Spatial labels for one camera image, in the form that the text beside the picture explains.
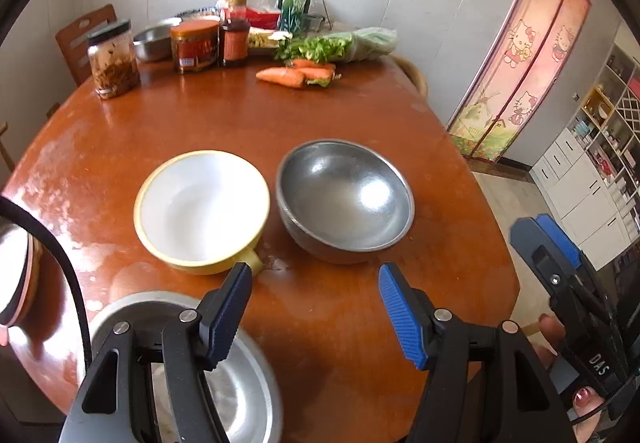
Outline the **person's right hand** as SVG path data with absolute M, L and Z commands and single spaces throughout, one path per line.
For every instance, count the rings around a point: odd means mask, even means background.
M 550 347 L 535 345 L 535 352 L 549 371 L 563 407 L 573 411 L 576 440 L 592 442 L 607 408 L 612 408 L 613 418 L 620 415 L 616 401 L 626 365 L 625 359 L 615 356 L 620 338 L 609 323 L 592 315 L 583 323 L 562 323 L 544 314 L 538 327 Z

